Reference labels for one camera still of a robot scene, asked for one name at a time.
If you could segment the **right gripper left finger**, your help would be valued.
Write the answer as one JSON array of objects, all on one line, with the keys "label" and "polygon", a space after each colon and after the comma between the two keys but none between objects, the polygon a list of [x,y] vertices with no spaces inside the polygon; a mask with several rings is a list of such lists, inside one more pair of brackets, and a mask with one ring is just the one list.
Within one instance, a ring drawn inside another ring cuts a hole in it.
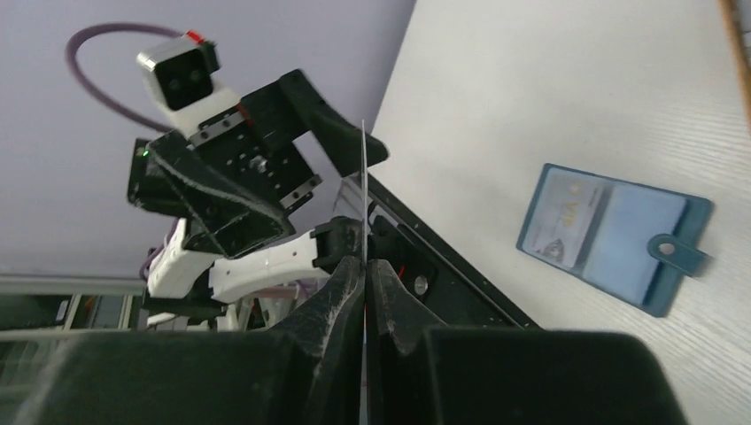
[{"label": "right gripper left finger", "polygon": [[17,424],[356,424],[364,274],[341,260],[273,327],[87,332],[52,354]]}]

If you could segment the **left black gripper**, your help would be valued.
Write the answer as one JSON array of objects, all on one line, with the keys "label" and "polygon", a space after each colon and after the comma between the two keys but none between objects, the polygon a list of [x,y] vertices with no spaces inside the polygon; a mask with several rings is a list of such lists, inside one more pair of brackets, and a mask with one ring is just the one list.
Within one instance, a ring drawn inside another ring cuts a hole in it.
[{"label": "left black gripper", "polygon": [[[340,176],[359,172],[362,160],[373,166],[389,157],[385,144],[333,109],[302,70],[278,84]],[[319,181],[294,144],[306,131],[294,114],[281,110],[264,121],[248,106],[237,106],[239,125],[198,147],[175,128],[135,140],[127,200],[181,219],[183,249],[237,259],[291,236],[290,216],[309,198],[292,193]]]}]

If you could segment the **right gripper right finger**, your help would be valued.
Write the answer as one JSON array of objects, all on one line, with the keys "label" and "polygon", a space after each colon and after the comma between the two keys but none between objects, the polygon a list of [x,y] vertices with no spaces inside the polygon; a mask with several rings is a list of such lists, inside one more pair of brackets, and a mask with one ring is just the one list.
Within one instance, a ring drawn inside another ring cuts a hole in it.
[{"label": "right gripper right finger", "polygon": [[372,424],[683,424],[662,367],[620,333],[451,326],[391,265],[366,269]]}]

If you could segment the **blue leather card holder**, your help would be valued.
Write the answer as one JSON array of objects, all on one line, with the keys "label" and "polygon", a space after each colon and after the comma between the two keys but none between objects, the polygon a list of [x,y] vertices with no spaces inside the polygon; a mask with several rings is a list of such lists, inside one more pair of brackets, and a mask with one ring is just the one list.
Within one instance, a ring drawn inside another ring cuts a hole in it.
[{"label": "blue leather card holder", "polygon": [[[577,263],[563,269],[522,248],[534,205],[550,169],[599,177],[606,183]],[[535,259],[654,317],[669,314],[681,282],[699,274],[698,247],[713,212],[704,198],[546,164],[525,214],[516,247]]]}]

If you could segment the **yellow oval tray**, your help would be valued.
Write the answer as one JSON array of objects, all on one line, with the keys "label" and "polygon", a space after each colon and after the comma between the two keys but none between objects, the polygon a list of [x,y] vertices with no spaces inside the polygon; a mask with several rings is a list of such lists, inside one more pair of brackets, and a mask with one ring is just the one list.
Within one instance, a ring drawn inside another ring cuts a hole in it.
[{"label": "yellow oval tray", "polygon": [[717,0],[716,2],[735,62],[735,73],[739,84],[747,128],[750,128],[750,64],[741,30],[738,2],[731,0]]}]

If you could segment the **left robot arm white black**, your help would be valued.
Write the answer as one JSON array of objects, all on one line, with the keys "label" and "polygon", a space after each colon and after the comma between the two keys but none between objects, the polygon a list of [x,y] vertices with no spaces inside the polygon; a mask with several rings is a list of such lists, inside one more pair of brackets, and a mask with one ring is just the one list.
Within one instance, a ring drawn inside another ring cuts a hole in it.
[{"label": "left robot arm white black", "polygon": [[365,219],[335,217],[303,234],[290,222],[321,184],[296,146],[304,134],[343,177],[389,155],[299,69],[210,105],[192,135],[135,141],[128,202],[174,218],[142,270],[146,308],[206,320],[252,293],[326,278],[341,259],[366,257]]}]

